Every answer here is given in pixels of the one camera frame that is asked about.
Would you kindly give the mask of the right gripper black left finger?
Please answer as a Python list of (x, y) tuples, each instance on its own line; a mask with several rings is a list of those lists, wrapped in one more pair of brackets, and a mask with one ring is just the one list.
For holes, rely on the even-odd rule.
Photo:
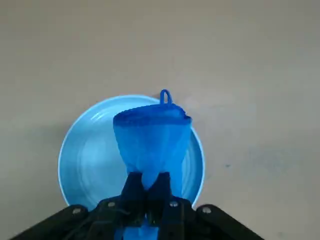
[(101, 200), (93, 210), (70, 205), (12, 237), (13, 240), (116, 240), (117, 231), (143, 218), (142, 174), (131, 172), (121, 194)]

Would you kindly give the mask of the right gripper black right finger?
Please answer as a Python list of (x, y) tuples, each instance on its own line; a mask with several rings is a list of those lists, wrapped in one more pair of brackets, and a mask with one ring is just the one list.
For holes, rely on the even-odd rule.
[(193, 209), (189, 200), (174, 196), (170, 174), (158, 175), (146, 193), (149, 223), (158, 240), (261, 240), (262, 237), (212, 204)]

